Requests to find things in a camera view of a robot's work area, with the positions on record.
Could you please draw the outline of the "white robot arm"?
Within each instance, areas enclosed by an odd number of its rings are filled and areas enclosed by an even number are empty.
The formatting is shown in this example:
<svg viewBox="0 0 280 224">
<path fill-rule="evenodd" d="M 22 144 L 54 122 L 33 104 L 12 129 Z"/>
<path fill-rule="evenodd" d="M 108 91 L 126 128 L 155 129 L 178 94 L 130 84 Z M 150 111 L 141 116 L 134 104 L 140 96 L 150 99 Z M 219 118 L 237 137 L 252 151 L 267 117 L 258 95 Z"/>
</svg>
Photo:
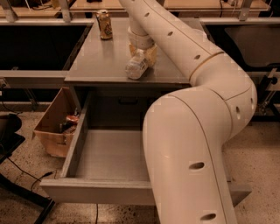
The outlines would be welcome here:
<svg viewBox="0 0 280 224">
<path fill-rule="evenodd" d="M 143 150 L 161 224 L 237 224 L 222 145 L 256 110 L 251 78 L 202 31 L 157 0 L 119 0 L 133 33 L 145 31 L 190 87 L 151 104 Z"/>
</svg>

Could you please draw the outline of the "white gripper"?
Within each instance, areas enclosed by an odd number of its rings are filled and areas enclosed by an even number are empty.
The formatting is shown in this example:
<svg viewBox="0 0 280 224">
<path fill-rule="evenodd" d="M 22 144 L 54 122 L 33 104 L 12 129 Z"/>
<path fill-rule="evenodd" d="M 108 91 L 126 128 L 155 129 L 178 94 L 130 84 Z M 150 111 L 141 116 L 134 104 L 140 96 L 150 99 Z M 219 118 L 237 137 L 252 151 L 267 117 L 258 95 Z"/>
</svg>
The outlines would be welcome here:
<svg viewBox="0 0 280 224">
<path fill-rule="evenodd" d="M 138 49 L 147 49 L 144 51 L 144 57 L 147 59 L 148 67 L 153 67 L 157 60 L 157 46 L 154 45 L 153 39 L 143 29 L 128 28 L 129 51 L 134 56 Z"/>
</svg>

